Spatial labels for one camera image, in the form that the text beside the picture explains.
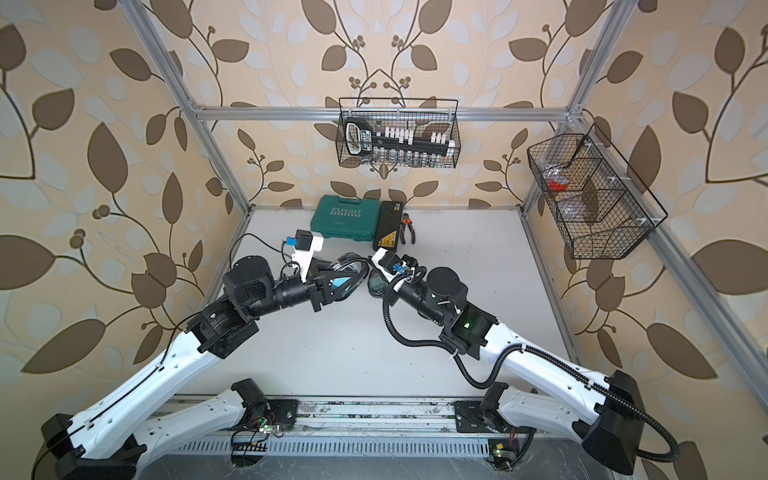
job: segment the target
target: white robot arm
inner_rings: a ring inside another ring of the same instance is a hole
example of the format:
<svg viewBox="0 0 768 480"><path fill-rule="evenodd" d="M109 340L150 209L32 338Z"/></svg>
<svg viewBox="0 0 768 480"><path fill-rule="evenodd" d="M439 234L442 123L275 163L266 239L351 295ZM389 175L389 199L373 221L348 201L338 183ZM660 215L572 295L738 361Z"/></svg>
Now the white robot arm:
<svg viewBox="0 0 768 480"><path fill-rule="evenodd" d="M253 380L232 385L215 399L157 419L150 415L192 378L226 358L258 332L262 315L309 300L315 311L344 300L367 276L368 260L347 254L336 262L313 260L322 237L296 232L295 275L276 283L262 257L240 259L224 276L225 294L206 306L156 359L89 409L54 415L42 427L56 457L60 480L130 480L135 472L167 452L219 429L251 428L269 412L269 403ZM438 267L426 275L415 259L381 249L369 259L387 280L384 320L407 346L437 346L454 357L465 379L486 394L477 422L498 432L529 426L559 433L582 444L600 463L629 475L636 456L672 462L679 455L674 438L643 411L637 383L622 372L612 376L567 362L522 338L494 316L466 300L467 287L453 270ZM440 340L402 337L389 318L397 299L443 327ZM469 355L493 364L484 382L474 380L460 358ZM496 382L509 369L548 396L520 392ZM638 450L643 424L669 443L670 452Z"/></svg>

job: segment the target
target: white table surface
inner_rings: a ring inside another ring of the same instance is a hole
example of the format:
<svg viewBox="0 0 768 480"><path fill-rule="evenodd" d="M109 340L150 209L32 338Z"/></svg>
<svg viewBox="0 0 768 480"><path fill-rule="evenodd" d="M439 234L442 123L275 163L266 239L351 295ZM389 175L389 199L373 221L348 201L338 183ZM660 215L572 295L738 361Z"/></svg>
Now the white table surface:
<svg viewBox="0 0 768 480"><path fill-rule="evenodd" d="M397 253L432 269L449 266L469 288L467 299L523 337L563 358L565 346L516 210L410 210L417 241ZM297 228L310 229L312 210L255 210L247 231L280 248ZM370 242L326 238L316 257L333 260L346 252L373 253ZM277 277L280 255L252 237L234 259L261 255ZM437 339L440 328L399 301L392 321L410 339ZM267 395L296 396L481 396L461 376L451 356L432 347L397 343L382 319L382 302L363 283L348 299L314 313L309 303L271 313L260 331L184 393L219 393L252 378ZM463 356L478 380L491 364ZM502 370L498 377L524 387Z"/></svg>

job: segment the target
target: wire basket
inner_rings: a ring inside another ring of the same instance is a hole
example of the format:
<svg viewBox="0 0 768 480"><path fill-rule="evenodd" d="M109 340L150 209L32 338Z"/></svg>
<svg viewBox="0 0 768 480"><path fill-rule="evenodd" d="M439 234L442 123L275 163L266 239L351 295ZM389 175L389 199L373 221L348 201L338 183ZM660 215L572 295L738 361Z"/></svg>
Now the wire basket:
<svg viewBox="0 0 768 480"><path fill-rule="evenodd" d="M462 142L458 100L443 98L340 98L336 153L339 165L390 170L408 167L455 168Z"/></svg>
<svg viewBox="0 0 768 480"><path fill-rule="evenodd" d="M667 218L667 211L627 162L618 174L602 154L604 135L561 134L528 148L528 164L574 259L626 257ZM648 211L630 192L646 191L662 214Z"/></svg>

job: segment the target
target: red-handled pliers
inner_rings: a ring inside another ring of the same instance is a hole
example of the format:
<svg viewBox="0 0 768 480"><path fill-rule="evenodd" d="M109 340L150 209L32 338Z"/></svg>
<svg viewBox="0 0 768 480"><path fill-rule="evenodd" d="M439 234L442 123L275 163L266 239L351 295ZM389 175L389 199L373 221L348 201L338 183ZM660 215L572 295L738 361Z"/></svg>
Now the red-handled pliers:
<svg viewBox="0 0 768 480"><path fill-rule="evenodd" d="M400 243L406 244L406 225L408 225L408 230L411 230L411 244L413 245L416 243L416 232L413 231L413 222L408 214L403 214L402 222L400 222Z"/></svg>

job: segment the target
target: leaf-patterned wallpaper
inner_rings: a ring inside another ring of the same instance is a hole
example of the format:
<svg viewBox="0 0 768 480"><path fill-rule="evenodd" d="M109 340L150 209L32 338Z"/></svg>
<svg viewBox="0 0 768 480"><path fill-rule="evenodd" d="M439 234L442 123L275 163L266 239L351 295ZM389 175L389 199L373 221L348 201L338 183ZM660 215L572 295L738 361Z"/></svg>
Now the leaf-patterned wallpaper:
<svg viewBox="0 0 768 480"><path fill-rule="evenodd" d="M438 97L472 107L564 106L612 6L605 0L144 4L198 103L330 108L348 96L363 104L368 97L393 104ZM210 127L248 198L262 207L311 207L324 194L422 207L516 205L531 184L520 160L525 148L554 131L546 123L460 124L456 170L373 170L337 165L330 122ZM217 179L209 187L220 194Z"/></svg>
<svg viewBox="0 0 768 480"><path fill-rule="evenodd" d="M2 2L0 45L0 446L24 478L51 414L197 311L240 216L115 2Z"/></svg>
<svg viewBox="0 0 768 480"><path fill-rule="evenodd" d="M765 2L641 0L585 110L764 349L766 22ZM643 462L647 477L763 476L768 416L650 245L616 262L572 260L543 201L530 218L588 365L634 376L683 442L673 465ZM728 431L716 440L713 424ZM647 449L664 448L650 437Z"/></svg>
<svg viewBox="0 0 768 480"><path fill-rule="evenodd" d="M632 375L680 442L674 464L640 460L647 477L762 478L768 415L648 242L624 260L573 260L545 205L529 218L587 366ZM640 447L668 449L653 434Z"/></svg>
<svg viewBox="0 0 768 480"><path fill-rule="evenodd" d="M646 10L633 16L585 116L650 184L669 228L768 352L768 4Z"/></svg>
<svg viewBox="0 0 768 480"><path fill-rule="evenodd" d="M459 124L457 168L370 165L336 159L336 125L301 121L220 121L214 132L253 204L312 207L326 194L401 200L418 207L514 206L533 181L525 149L551 135L545 122ZM210 179L209 191L219 184Z"/></svg>
<svg viewBox="0 0 768 480"><path fill-rule="evenodd" d="M565 106L607 0L144 0L199 104Z"/></svg>

